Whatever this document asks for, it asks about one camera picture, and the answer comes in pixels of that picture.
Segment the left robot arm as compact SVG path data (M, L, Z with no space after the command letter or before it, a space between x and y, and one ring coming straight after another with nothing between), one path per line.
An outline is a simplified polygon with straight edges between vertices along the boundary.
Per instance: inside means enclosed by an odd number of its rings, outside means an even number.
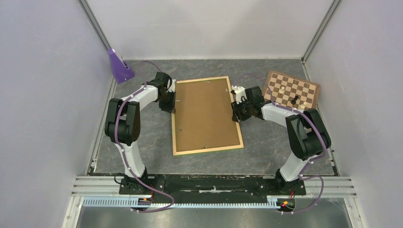
M134 93L109 101L105 134L118 148L124 162L124 177L119 182L122 189L138 194L148 191L146 167L137 143L141 133L141 111L156 102L162 111L173 114L175 97L175 80L167 73L157 72L155 79L145 82Z

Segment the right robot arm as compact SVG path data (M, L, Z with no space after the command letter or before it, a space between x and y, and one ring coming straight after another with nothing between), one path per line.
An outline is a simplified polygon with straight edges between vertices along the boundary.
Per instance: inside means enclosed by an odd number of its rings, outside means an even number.
M232 120L246 121L252 116L280 124L287 129L292 150L286 163L277 170L274 186L277 192L286 194L300 179L308 163L327 152L331 145L328 132L316 109L300 110L265 100L258 86L231 87L235 96L232 102Z

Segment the wooden chessboard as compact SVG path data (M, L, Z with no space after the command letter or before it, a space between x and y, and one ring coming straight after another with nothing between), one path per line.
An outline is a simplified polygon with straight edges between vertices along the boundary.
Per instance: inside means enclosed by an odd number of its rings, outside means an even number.
M282 106L300 109L303 102L307 102L306 108L317 108L320 85L301 78L270 70L262 90L265 100L270 100L273 95L274 101ZM280 94L279 89L284 86L285 93ZM290 101L299 95L297 105L291 105Z

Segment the black chess piece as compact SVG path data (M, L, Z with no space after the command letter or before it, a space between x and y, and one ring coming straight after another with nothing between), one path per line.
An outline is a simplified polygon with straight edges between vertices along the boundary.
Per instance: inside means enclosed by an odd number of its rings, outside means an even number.
M296 95L296 96L290 101L290 103L291 103L291 105L297 105L298 101L299 101L299 95Z

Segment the purple plastic stand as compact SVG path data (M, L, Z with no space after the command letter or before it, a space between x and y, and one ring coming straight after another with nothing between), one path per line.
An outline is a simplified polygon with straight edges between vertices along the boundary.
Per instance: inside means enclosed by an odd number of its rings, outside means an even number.
M135 77L134 71L124 60L117 56L114 49L110 48L107 52L112 74L118 84L124 83Z

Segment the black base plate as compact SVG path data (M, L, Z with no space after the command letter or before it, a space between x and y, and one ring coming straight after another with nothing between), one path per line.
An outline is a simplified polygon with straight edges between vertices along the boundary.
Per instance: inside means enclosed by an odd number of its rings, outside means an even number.
M301 180L284 182L279 176L148 174L139 181L123 177L120 195L137 195L153 204L264 203L267 196L306 195Z

